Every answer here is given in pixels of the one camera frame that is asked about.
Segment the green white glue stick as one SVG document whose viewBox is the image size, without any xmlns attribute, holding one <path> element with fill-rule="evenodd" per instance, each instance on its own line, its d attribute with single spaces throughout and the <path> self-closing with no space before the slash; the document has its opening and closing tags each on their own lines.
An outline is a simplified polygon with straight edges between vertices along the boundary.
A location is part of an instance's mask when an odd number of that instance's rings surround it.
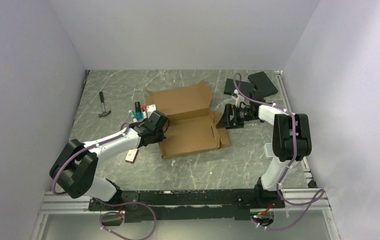
<svg viewBox="0 0 380 240">
<path fill-rule="evenodd" d="M 132 110 L 129 110 L 128 111 L 128 115 L 130 116 L 130 118 L 132 119 L 132 122 L 133 123 L 138 123 L 138 119 L 136 118 L 136 115 L 135 113 L 132 111 Z"/>
</svg>

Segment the blue capped marker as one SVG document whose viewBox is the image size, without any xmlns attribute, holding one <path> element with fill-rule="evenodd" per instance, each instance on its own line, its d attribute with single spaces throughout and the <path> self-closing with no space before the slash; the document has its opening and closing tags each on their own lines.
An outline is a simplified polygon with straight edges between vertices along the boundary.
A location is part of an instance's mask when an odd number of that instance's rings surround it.
<svg viewBox="0 0 380 240">
<path fill-rule="evenodd" d="M 143 119 L 143 114 L 142 114 L 140 102 L 136 101 L 134 103 L 134 107 L 135 107 L 135 116 L 136 116 L 136 119 L 137 120 L 142 120 Z"/>
</svg>

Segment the red staples box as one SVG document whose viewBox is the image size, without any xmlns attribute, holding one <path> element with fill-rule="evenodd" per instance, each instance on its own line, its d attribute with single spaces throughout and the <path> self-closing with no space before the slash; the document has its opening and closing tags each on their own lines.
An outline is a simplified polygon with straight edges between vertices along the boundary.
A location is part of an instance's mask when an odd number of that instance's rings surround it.
<svg viewBox="0 0 380 240">
<path fill-rule="evenodd" d="M 126 154 L 125 162 L 134 164 L 137 159 L 138 153 L 139 153 L 139 150 L 137 148 L 129 150 Z"/>
</svg>

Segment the brown cardboard box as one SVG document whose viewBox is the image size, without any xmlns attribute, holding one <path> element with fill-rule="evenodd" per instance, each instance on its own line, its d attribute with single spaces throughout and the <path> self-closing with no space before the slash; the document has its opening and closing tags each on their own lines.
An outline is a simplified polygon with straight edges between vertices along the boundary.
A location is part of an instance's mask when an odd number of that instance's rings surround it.
<svg viewBox="0 0 380 240">
<path fill-rule="evenodd" d="M 189 86 L 146 92 L 146 105 L 155 105 L 156 110 L 169 119 L 164 126 L 165 139 L 159 143 L 163 159 L 231 146 L 227 130 L 216 127 L 222 113 L 211 110 L 213 97 L 205 80 Z"/>
</svg>

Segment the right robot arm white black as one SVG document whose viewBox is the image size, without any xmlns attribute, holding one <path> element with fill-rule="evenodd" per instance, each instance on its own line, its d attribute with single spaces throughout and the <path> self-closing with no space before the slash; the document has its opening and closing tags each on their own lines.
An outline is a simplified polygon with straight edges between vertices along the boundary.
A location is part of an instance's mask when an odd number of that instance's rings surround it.
<svg viewBox="0 0 380 240">
<path fill-rule="evenodd" d="M 261 189 L 253 194 L 254 203 L 267 207 L 273 196 L 284 199 L 281 183 L 289 169 L 312 152 L 309 117 L 304 113 L 287 112 L 274 106 L 227 104 L 216 127 L 218 129 L 243 128 L 245 122 L 260 120 L 273 127 L 272 142 L 264 145 L 270 150 L 272 161 L 260 177 Z"/>
</svg>

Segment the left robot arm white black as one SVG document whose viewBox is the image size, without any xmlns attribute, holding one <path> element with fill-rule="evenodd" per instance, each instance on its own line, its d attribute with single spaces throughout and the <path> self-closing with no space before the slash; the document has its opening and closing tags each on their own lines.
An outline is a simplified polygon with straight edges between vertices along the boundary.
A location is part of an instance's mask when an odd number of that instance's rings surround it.
<svg viewBox="0 0 380 240">
<path fill-rule="evenodd" d="M 98 199 L 109 210 L 122 203 L 122 190 L 113 181 L 96 176 L 98 165 L 121 153 L 160 143 L 166 139 L 169 118 L 158 110 L 142 122 L 127 123 L 106 137 L 66 143 L 49 171 L 51 192 L 72 199 L 89 196 Z"/>
</svg>

